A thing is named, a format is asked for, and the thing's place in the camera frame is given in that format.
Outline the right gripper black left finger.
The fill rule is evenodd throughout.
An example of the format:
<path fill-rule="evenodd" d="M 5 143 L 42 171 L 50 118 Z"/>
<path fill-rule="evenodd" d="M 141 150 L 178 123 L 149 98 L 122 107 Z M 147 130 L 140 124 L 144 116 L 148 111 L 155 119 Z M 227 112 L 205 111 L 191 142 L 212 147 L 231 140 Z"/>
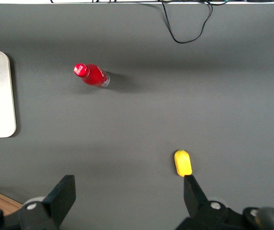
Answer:
<path fill-rule="evenodd" d="M 58 230 L 76 199 L 74 175 L 64 176 L 44 198 L 26 202 L 18 211 L 22 230 Z"/>

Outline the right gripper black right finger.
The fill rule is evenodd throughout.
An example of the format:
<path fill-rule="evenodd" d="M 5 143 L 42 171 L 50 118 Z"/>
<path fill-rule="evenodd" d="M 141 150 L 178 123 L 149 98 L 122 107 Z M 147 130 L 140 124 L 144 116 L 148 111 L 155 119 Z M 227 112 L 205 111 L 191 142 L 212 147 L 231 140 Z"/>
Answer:
<path fill-rule="evenodd" d="M 193 175 L 184 176 L 184 203 L 189 217 L 178 230 L 244 230 L 243 217 L 218 201 L 205 196 Z"/>

